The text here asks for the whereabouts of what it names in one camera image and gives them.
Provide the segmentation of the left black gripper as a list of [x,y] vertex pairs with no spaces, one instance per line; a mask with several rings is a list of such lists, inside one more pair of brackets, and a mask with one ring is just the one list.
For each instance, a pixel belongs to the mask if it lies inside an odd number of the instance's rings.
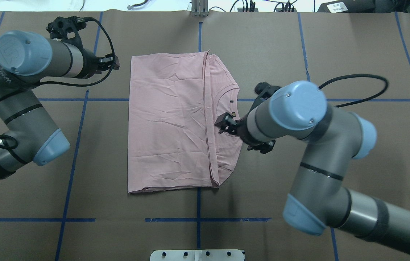
[[118,70],[120,67],[119,63],[116,62],[115,54],[107,54],[104,57],[97,57],[88,49],[84,49],[82,54],[82,79],[89,79],[94,76],[94,74],[101,74],[103,71]]

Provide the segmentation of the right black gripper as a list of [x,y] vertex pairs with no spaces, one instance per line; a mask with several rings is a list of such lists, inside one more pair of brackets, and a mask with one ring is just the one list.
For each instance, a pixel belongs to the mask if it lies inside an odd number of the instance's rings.
[[217,117],[214,126],[218,129],[219,134],[228,133],[230,135],[238,136],[248,145],[247,151],[259,151],[261,154],[271,152],[276,145],[276,141],[270,140],[262,144],[254,145],[254,139],[250,135],[247,127],[247,117],[248,116],[245,116],[239,120],[234,120],[234,117],[226,112]]

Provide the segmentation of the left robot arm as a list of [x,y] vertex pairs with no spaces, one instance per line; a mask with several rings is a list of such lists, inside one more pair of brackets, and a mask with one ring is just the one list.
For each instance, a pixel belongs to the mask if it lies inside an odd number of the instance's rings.
[[34,32],[8,31],[0,37],[0,180],[34,162],[46,165],[70,148],[33,89],[46,76],[87,79],[117,70],[114,52],[97,57],[69,40]]

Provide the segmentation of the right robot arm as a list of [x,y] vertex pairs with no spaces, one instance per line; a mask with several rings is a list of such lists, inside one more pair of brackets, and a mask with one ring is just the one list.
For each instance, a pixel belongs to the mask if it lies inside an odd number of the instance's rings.
[[287,195],[283,218],[313,236],[327,227],[410,255],[410,211],[342,186],[349,163],[368,155],[377,130],[359,115],[332,106],[319,87],[297,81],[284,87],[261,82],[243,118],[218,116],[220,133],[238,136],[248,150],[266,154],[291,136],[307,147]]

